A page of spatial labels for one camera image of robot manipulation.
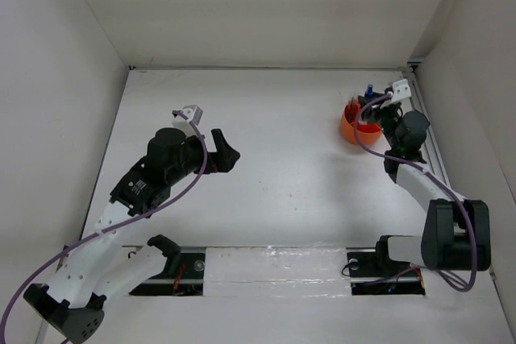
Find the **orange red pen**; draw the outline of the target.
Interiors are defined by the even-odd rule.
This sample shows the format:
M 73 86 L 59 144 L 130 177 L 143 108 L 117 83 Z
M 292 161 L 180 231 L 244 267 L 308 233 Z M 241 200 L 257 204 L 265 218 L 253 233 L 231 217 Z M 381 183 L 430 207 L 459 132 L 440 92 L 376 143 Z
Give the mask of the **orange red pen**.
M 356 99 L 352 97 L 347 103 L 347 121 L 353 123 L 356 117 Z

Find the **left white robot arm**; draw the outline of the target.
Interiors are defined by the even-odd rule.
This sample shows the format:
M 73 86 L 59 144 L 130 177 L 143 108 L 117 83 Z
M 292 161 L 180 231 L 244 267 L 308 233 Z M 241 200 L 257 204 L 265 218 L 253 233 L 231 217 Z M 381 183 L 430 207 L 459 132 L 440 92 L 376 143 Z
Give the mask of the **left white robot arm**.
M 124 241 L 141 225 L 138 216 L 165 203 L 171 188 L 191 173 L 228 173 L 240 158 L 220 129 L 211 131 L 216 150 L 205 152 L 196 135 L 162 128 L 146 154 L 110 193 L 91 241 L 69 253 L 44 284 L 31 284 L 24 300 L 71 343 L 86 342 L 99 328 L 105 307 L 145 280 L 172 276 L 181 265 L 181 248 L 162 234 L 151 237 L 128 261 L 109 266 Z

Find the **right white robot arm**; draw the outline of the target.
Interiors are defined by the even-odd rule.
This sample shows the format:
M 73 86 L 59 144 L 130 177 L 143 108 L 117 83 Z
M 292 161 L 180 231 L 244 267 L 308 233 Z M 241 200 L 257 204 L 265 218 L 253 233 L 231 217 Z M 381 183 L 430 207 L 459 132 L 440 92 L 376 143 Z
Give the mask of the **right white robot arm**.
M 378 125 L 389 145 L 380 155 L 385 172 L 427 212 L 420 242 L 424 266 L 456 291 L 470 291 L 477 273 L 491 265 L 487 204 L 462 197 L 426 168 L 421 148 L 431 124 L 422 112 L 403 112 L 390 92 L 358 101 L 357 120 Z

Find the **blue capped spray bottle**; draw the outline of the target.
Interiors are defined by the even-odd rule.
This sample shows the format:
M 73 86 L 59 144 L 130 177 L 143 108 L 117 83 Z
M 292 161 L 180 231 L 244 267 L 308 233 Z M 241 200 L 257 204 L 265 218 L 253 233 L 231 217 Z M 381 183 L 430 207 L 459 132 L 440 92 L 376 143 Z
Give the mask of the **blue capped spray bottle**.
M 364 95 L 361 98 L 361 105 L 367 105 L 371 100 L 375 98 L 376 94 L 374 91 L 374 86 L 369 84 L 364 92 Z

